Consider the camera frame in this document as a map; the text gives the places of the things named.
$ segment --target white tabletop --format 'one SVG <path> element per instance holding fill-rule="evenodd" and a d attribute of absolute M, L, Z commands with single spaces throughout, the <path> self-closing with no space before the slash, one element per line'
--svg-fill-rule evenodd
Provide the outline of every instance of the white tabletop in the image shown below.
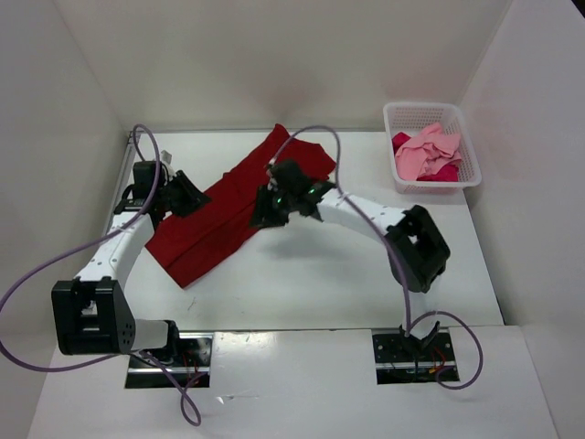
<path fill-rule="evenodd" d="M 118 357 L 48 374 L 28 438 L 557 437 L 520 329 L 475 333 L 484 371 L 464 391 L 433 382 L 377 385 L 368 330 L 217 333 L 210 387 L 189 392 L 200 427 L 183 420 L 175 389 L 125 390 L 128 359 Z M 468 380 L 475 345 L 462 328 L 451 335 Z M 56 351 L 51 365 L 81 360 Z"/>
<path fill-rule="evenodd" d="M 156 139 L 173 155 L 173 168 L 184 170 L 203 190 L 259 145 L 267 133 L 158 134 Z M 438 292 L 440 308 L 470 325 L 502 325 L 463 193 L 400 195 L 390 175 L 386 135 L 340 135 L 344 189 L 393 207 L 408 209 L 421 204 L 451 247 L 452 257 Z M 303 134 L 301 138 L 320 143 L 335 157 L 330 134 Z M 147 159 L 154 156 L 147 136 L 142 136 L 140 147 Z M 173 319 L 181 330 L 396 327 L 403 316 L 401 289 L 380 244 L 351 230 L 304 218 L 292 218 L 282 229 L 260 231 L 185 290 L 144 250 L 125 293 L 134 317 Z"/>

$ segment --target white wall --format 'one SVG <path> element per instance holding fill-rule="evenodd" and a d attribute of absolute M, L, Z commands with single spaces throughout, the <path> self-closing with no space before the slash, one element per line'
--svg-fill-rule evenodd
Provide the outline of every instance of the white wall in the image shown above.
<path fill-rule="evenodd" d="M 463 99 L 484 176 L 473 221 L 563 438 L 585 429 L 583 41 L 570 0 L 515 0 Z"/>
<path fill-rule="evenodd" d="M 0 58 L 3 294 L 32 267 L 100 234 L 125 142 L 53 3 L 1 2 Z M 50 290 L 79 265 L 47 270 L 8 302 L 0 337 L 24 359 L 48 365 L 55 347 Z M 2 437 L 26 436 L 44 379 L 0 359 Z"/>
<path fill-rule="evenodd" d="M 382 127 L 456 102 L 508 0 L 56 0 L 122 122 Z"/>

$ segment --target red towel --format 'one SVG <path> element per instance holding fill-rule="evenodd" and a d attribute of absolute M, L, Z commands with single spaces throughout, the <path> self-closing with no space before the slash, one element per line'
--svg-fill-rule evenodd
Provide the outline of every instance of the red towel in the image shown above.
<path fill-rule="evenodd" d="M 250 227 L 256 190 L 268 183 L 266 165 L 289 136 L 282 125 L 275 125 L 260 146 L 205 191 L 211 202 L 186 218 L 172 215 L 158 226 L 146 248 L 181 287 L 213 269 L 258 231 Z M 278 161 L 287 158 L 314 179 L 325 180 L 335 169 L 335 161 L 320 145 L 302 140 L 293 140 Z"/>
<path fill-rule="evenodd" d="M 402 132 L 392 137 L 392 150 L 394 151 L 394 155 L 408 140 L 410 140 L 410 136 Z M 456 165 L 448 164 L 439 169 L 437 174 L 419 177 L 417 181 L 459 181 L 459 177 L 457 176 L 458 172 L 459 168 Z"/>

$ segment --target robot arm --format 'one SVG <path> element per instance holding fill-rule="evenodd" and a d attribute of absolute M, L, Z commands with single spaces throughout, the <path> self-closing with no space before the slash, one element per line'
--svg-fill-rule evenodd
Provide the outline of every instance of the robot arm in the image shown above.
<path fill-rule="evenodd" d="M 350 198 L 382 230 L 395 250 L 407 278 L 411 319 L 436 309 L 433 290 L 451 252 L 426 209 L 414 206 L 402 211 L 354 195 L 342 195 L 331 182 L 311 181 L 292 160 L 274 165 L 269 172 L 271 182 L 258 190 L 252 226 L 282 227 L 289 214 L 298 211 L 305 217 L 338 224 L 379 241 L 370 225 L 346 201 Z M 399 282 L 397 267 L 391 261 L 390 266 Z M 407 337 L 414 344 L 411 349 L 424 349 L 437 329 L 437 322 L 430 319 L 417 324 L 410 332 L 412 337 Z"/>
<path fill-rule="evenodd" d="M 110 231 L 121 229 L 144 205 L 154 183 L 155 166 L 155 162 L 134 165 L 133 198 L 122 198 Z M 165 213 L 186 216 L 209 202 L 182 171 L 172 173 L 164 162 L 161 166 L 165 177 L 159 179 L 147 213 L 104 242 L 73 280 L 58 281 L 53 287 L 53 315 L 63 354 L 129 354 L 141 349 L 158 349 L 160 359 L 177 354 L 175 323 L 134 319 L 123 294 L 138 255 Z"/>

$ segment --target basket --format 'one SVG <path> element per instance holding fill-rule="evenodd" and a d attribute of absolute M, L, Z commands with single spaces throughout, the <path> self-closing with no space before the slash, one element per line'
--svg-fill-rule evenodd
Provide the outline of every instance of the basket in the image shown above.
<path fill-rule="evenodd" d="M 439 122 L 446 134 L 461 135 L 459 152 L 459 182 L 408 181 L 399 177 L 392 150 L 392 137 L 403 132 L 410 136 L 418 134 L 425 126 Z M 464 187 L 477 186 L 482 181 L 473 144 L 463 120 L 461 110 L 449 103 L 434 102 L 389 102 L 384 105 L 384 124 L 390 152 L 392 176 L 396 190 L 402 194 L 452 194 Z"/>

